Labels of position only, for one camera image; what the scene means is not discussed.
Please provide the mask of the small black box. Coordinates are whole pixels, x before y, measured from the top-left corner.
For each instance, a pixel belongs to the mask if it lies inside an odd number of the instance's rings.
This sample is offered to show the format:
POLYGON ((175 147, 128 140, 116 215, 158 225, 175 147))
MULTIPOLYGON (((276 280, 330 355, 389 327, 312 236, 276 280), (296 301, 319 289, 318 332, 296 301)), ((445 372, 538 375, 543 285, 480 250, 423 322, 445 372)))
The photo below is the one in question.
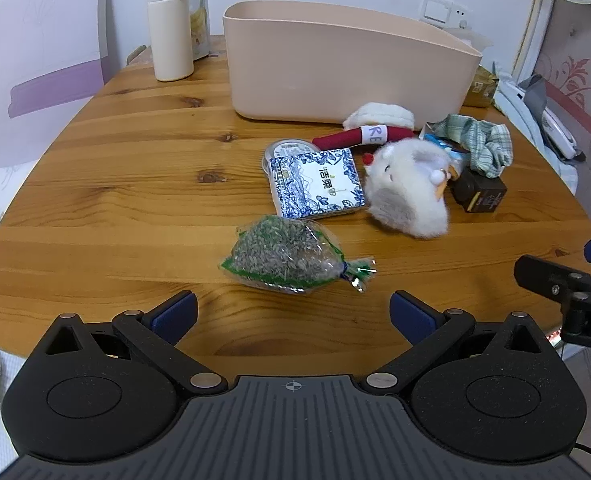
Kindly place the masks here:
POLYGON ((494 212, 507 194, 501 178, 489 179, 470 168, 448 184, 455 201, 466 212, 494 212))

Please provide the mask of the green plaid scrunchie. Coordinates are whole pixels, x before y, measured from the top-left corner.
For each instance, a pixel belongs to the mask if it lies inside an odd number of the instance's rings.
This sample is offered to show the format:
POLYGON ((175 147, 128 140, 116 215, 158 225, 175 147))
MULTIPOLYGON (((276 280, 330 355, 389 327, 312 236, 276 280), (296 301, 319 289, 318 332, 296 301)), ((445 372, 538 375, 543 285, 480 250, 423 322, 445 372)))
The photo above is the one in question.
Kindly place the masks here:
POLYGON ((440 122, 429 122, 429 128, 439 138, 454 141, 468 151, 471 169, 486 178, 499 178, 513 162, 511 135, 504 124, 449 114, 440 122))

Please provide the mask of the white plush cat toy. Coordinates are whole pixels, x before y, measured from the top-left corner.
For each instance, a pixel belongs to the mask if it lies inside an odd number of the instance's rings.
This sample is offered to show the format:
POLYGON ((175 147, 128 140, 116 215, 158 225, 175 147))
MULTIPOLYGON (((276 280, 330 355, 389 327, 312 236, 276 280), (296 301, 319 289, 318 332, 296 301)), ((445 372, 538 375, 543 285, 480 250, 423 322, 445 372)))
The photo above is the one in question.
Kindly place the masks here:
POLYGON ((448 232, 444 191, 452 159, 437 144, 407 138, 363 157, 368 212, 384 226, 429 240, 448 232))

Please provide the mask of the green dried herb bag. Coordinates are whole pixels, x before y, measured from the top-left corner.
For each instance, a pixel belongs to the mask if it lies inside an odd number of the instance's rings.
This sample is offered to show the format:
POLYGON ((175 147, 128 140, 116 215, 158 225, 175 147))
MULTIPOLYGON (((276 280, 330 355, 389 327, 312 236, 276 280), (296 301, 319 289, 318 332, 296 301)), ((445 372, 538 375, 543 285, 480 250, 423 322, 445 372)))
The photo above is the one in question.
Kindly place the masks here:
POLYGON ((346 258, 320 223, 278 216, 241 229, 220 267, 248 286, 288 294, 305 294, 336 281, 363 292, 377 274, 375 259, 346 258))

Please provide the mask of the blue white porcelain-pattern box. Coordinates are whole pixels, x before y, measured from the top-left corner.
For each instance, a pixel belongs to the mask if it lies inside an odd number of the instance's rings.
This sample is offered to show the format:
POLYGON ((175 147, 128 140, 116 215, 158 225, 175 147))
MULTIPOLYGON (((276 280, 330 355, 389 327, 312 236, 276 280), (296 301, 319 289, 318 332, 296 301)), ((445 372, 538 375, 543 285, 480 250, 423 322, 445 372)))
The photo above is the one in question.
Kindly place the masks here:
POLYGON ((281 218, 317 219, 366 206, 349 148, 273 157, 268 162, 268 180, 281 218))

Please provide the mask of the red white plush sock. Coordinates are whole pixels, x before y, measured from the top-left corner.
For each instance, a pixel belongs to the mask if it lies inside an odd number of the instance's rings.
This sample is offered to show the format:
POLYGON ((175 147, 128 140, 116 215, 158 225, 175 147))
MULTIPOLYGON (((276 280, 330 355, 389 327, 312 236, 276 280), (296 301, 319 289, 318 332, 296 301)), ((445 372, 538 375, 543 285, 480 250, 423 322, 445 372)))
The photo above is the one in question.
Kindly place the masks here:
POLYGON ((343 130, 318 136, 312 144, 321 151, 353 148, 361 145, 384 145, 412 138, 415 115, 407 108, 371 102, 355 110, 343 122, 343 130))

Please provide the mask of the patterned bed headboard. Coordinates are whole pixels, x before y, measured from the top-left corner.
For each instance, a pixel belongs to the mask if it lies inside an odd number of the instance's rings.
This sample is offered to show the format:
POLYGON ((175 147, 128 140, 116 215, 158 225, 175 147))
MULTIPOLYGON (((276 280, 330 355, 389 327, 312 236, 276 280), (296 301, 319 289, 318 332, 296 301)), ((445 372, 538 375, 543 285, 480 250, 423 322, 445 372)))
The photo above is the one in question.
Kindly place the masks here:
POLYGON ((591 220, 591 4, 534 0, 527 40, 513 78, 541 75, 548 105, 575 137, 583 162, 576 198, 591 220))

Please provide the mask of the gold tissue pack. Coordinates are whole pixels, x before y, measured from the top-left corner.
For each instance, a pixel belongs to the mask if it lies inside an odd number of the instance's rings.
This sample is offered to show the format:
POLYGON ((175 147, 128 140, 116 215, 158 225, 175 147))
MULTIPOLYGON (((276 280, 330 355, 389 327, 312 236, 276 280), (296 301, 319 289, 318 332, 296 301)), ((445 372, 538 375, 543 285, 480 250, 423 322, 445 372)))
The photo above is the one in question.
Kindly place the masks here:
POLYGON ((480 65, 475 71, 463 106, 486 108, 493 104, 499 78, 480 65))

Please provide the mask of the beige plastic storage bin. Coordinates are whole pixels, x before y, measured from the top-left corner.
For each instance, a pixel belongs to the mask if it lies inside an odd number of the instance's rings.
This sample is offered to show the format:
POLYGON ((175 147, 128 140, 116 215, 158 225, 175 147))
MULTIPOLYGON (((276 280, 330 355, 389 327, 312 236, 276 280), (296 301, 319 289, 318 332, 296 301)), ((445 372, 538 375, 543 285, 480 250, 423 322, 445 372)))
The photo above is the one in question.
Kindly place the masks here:
POLYGON ((442 29, 353 6, 248 0, 222 21, 232 106, 250 119, 339 124, 376 102, 422 128, 460 110, 482 59, 442 29))

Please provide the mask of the banana chips snack pouch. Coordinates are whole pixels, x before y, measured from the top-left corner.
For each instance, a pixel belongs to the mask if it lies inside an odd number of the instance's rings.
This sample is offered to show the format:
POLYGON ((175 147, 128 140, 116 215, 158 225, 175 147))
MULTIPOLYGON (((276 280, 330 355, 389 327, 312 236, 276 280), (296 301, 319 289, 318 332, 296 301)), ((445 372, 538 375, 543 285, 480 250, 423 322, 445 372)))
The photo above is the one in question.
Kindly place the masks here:
POLYGON ((193 59, 210 55, 210 17, 208 0, 189 0, 193 59))

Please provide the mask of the cream thermos bottle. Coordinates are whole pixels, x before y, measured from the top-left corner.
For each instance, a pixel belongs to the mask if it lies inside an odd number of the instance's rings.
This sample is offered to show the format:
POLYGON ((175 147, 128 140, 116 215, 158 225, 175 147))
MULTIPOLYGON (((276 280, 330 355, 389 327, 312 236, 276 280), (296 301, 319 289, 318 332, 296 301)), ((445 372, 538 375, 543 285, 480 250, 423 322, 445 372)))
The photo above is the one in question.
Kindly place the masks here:
POLYGON ((146 0, 154 75, 169 82, 193 73, 189 0, 146 0))

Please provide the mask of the white wall switch socket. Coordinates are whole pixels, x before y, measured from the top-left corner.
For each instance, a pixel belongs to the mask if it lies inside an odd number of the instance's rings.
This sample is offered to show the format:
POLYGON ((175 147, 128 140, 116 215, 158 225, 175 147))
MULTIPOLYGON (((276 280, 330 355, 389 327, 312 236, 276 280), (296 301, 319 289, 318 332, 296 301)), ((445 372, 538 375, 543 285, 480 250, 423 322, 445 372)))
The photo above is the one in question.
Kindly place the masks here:
POLYGON ((452 0, 422 0, 419 21, 440 29, 471 29, 473 13, 452 0))

